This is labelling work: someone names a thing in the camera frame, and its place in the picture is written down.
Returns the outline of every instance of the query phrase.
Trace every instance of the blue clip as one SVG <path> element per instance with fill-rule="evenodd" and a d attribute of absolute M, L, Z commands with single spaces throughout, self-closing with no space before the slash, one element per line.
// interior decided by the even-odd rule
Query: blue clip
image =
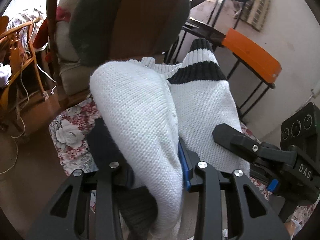
<path fill-rule="evenodd" d="M 277 179 L 273 179 L 273 180 L 269 183 L 269 185 L 268 185 L 268 187 L 267 187 L 267 190 L 273 193 L 274 190 L 276 189 L 276 187 L 278 186 L 278 184 L 279 184 L 279 181 L 278 181 Z"/>
<path fill-rule="evenodd" d="M 178 156 L 179 156 L 179 160 L 180 160 L 181 167 L 182 167 L 184 185 L 186 187 L 186 190 L 189 191 L 191 188 L 191 182 L 189 180 L 189 178 L 190 178 L 189 177 L 189 167 L 188 167 L 187 160 L 184 155 L 184 152 L 183 152 L 183 149 L 182 149 L 180 142 L 178 143 Z"/>

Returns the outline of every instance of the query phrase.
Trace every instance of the pink floral pattern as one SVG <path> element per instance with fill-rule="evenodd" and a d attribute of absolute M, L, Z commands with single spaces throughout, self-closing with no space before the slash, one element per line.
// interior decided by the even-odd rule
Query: pink floral pattern
<path fill-rule="evenodd" d="M 53 144 L 58 152 L 60 164 L 68 176 L 76 169 L 82 169 L 86 173 L 97 170 L 92 155 L 89 151 L 85 136 L 93 128 L 94 120 L 100 117 L 101 114 L 97 110 L 97 106 L 93 101 L 93 98 L 90 96 L 78 105 L 73 106 L 59 114 L 49 125 L 49 132 L 51 134 Z M 63 130 L 64 124 L 66 124 L 68 127 L 66 131 Z M 62 136 L 61 133 L 67 133 L 70 129 L 72 133 L 74 133 L 73 129 L 75 129 L 75 127 L 72 125 L 75 125 L 81 133 L 81 135 L 79 135 L 80 141 L 74 141 L 74 139 L 72 139 L 69 141 L 69 143 L 67 143 L 68 136 Z M 247 135 L 258 143 L 261 143 L 242 122 L 241 129 L 243 134 Z M 250 180 L 260 190 L 261 194 L 264 195 L 265 199 L 268 200 L 271 192 L 266 189 L 266 186 L 254 178 L 250 177 Z M 93 211 L 95 211 L 95 200 L 96 192 L 93 191 L 90 201 L 90 207 Z M 292 218 L 304 226 L 315 208 L 316 203 L 309 206 L 298 206 Z"/>

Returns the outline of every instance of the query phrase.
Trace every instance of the orange object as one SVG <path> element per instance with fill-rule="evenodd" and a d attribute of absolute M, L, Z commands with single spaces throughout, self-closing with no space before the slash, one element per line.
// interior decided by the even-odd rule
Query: orange object
<path fill-rule="evenodd" d="M 282 70 L 268 52 L 234 29 L 228 30 L 222 45 L 246 62 L 266 83 L 273 84 Z"/>

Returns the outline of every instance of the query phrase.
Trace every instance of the white cloth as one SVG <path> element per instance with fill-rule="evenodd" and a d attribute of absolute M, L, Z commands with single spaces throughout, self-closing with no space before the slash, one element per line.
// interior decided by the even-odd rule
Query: white cloth
<path fill-rule="evenodd" d="M 5 87 L 9 83 L 9 78 L 11 77 L 11 67 L 10 65 L 3 65 L 0 63 L 0 88 Z"/>
<path fill-rule="evenodd" d="M 167 80 L 141 65 L 109 62 L 93 73 L 90 89 L 119 150 L 156 199 L 151 233 L 167 236 L 180 217 L 183 189 L 177 114 Z"/>
<path fill-rule="evenodd" d="M 241 131 L 228 82 L 215 64 L 210 49 L 195 46 L 178 65 L 155 64 L 153 58 L 110 62 L 91 77 L 94 100 L 111 136 L 157 201 L 151 230 L 156 238 L 186 240 L 195 231 L 198 194 L 185 192 L 183 202 L 177 121 L 179 135 L 201 160 L 220 171 L 249 173 L 246 161 L 212 138 L 221 123 Z"/>

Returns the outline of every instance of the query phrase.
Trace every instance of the white cable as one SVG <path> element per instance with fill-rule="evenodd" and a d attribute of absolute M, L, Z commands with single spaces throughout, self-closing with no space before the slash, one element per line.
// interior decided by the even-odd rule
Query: white cable
<path fill-rule="evenodd" d="M 16 149 L 17 149 L 17 154 L 16 154 L 16 159 L 14 161 L 14 163 L 12 164 L 12 166 L 10 168 L 8 168 L 7 170 L 3 171 L 3 172 L 0 172 L 0 175 L 6 173 L 7 171 L 11 170 L 13 168 L 14 165 L 16 165 L 17 163 L 17 159 L 18 159 L 18 144 L 17 142 L 14 140 L 14 143 L 16 144 Z"/>
<path fill-rule="evenodd" d="M 26 47 L 25 47 L 25 49 L 24 49 L 24 53 L 23 53 L 23 57 L 22 57 L 22 62 L 21 62 L 21 66 L 20 66 L 20 82 L 21 82 L 21 84 L 22 84 L 22 86 L 23 86 L 23 88 L 24 88 L 24 90 L 25 90 L 25 92 L 26 92 L 26 94 L 27 94 L 27 102 L 25 103 L 25 105 L 24 105 L 23 107 L 20 108 L 20 111 L 21 111 L 23 108 L 25 108 L 25 106 L 29 103 L 29 94 L 28 94 L 28 91 L 27 91 L 26 87 L 25 87 L 24 84 L 23 84 L 23 81 L 22 81 L 22 67 L 23 67 L 23 60 L 24 60 L 24 56 L 25 56 L 26 51 L 27 51 L 28 44 L 29 44 L 29 42 L 30 42 L 30 40 L 31 40 L 31 37 L 32 37 L 34 31 L 35 31 L 36 23 L 35 23 L 35 21 L 34 21 L 33 19 L 32 19 L 32 21 L 33 21 L 32 33 L 31 33 L 30 39 L 28 40 L 28 42 L 27 42 L 27 44 L 26 44 Z M 21 122 L 22 122 L 22 124 L 23 124 L 23 131 L 22 131 L 22 133 L 19 134 L 18 136 L 16 136 L 16 137 L 15 137 L 15 136 L 11 136 L 11 138 L 17 139 L 17 138 L 19 138 L 21 135 L 23 135 L 24 132 L 26 131 L 26 126 L 25 126 L 24 121 L 22 120 L 21 116 L 20 116 L 20 120 L 21 120 Z"/>
<path fill-rule="evenodd" d="M 22 124 L 23 124 L 23 131 L 22 131 L 22 133 L 19 134 L 17 137 L 11 136 L 11 138 L 13 138 L 13 139 L 19 138 L 19 137 L 20 137 L 22 134 L 24 134 L 24 132 L 26 131 L 26 126 L 25 126 L 24 121 L 22 120 L 21 116 L 20 116 L 20 120 L 21 120 L 21 122 L 22 122 Z"/>
<path fill-rule="evenodd" d="M 51 94 L 52 94 L 52 95 L 54 94 L 53 90 L 54 90 L 56 87 L 57 87 L 57 86 L 55 86 L 55 87 L 51 90 Z"/>
<path fill-rule="evenodd" d="M 31 37 L 32 37 L 32 35 L 33 35 L 33 32 L 35 31 L 36 23 L 35 23 L 35 21 L 34 21 L 33 19 L 32 19 L 32 21 L 33 21 L 32 33 L 31 33 L 30 39 L 28 40 L 28 42 L 27 42 L 27 44 L 26 44 L 26 47 L 25 47 L 25 49 L 24 49 L 24 53 L 23 53 L 23 57 L 22 57 L 22 62 L 21 62 L 21 67 L 20 67 L 20 82 L 21 82 L 21 84 L 22 84 L 22 86 L 23 86 L 23 88 L 24 88 L 24 90 L 25 90 L 25 92 L 26 92 L 26 94 L 27 94 L 27 102 L 25 103 L 25 105 L 24 105 L 23 107 L 21 107 L 20 111 L 21 111 L 23 108 L 25 108 L 26 105 L 29 103 L 29 94 L 28 94 L 28 91 L 27 91 L 26 87 L 24 86 L 24 84 L 23 84 L 23 82 L 22 82 L 22 66 L 23 66 L 24 55 L 26 54 L 27 47 L 28 47 L 28 45 L 29 45 L 29 42 L 30 42 Z"/>
<path fill-rule="evenodd" d="M 37 67 L 38 67 L 38 69 L 39 69 L 42 73 L 46 74 L 48 78 L 50 78 L 53 82 L 56 83 L 56 81 L 55 81 L 52 77 L 50 77 L 49 74 L 48 74 L 46 71 L 42 70 L 42 69 L 39 67 L 38 64 L 37 64 Z"/>

